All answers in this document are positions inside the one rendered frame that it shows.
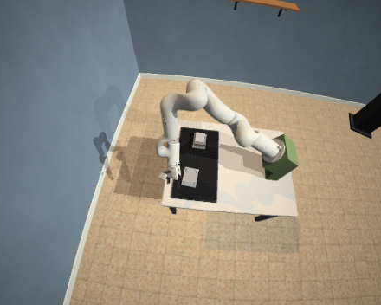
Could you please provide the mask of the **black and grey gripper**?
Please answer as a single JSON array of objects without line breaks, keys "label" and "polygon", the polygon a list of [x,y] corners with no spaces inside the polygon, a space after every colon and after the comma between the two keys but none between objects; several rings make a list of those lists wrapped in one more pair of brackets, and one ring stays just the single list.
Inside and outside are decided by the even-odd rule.
[{"label": "black and grey gripper", "polygon": [[171,171],[171,173],[168,173],[166,179],[167,179],[167,184],[171,182],[171,178],[175,179],[177,181],[177,188],[180,187],[180,182],[183,180],[181,177],[181,172],[180,172],[180,166],[171,166],[167,165],[167,170],[166,171]]}]

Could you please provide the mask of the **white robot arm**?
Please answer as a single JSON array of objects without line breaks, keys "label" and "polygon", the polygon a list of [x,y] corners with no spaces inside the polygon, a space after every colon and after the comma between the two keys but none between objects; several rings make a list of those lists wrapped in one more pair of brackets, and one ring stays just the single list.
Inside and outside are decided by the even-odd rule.
[{"label": "white robot arm", "polygon": [[[203,108],[212,118],[229,126],[239,146],[253,147],[262,153],[263,159],[268,163],[276,162],[284,154],[285,145],[281,140],[270,139],[260,131],[253,131],[243,115],[232,111],[223,104],[202,81],[190,80],[186,86],[186,93],[170,93],[160,101],[164,134],[158,138],[156,151],[159,157],[167,158],[167,165],[176,166],[180,164],[180,143],[174,141],[178,138],[177,110],[197,111]],[[167,143],[167,146],[163,146],[164,143]]]}]

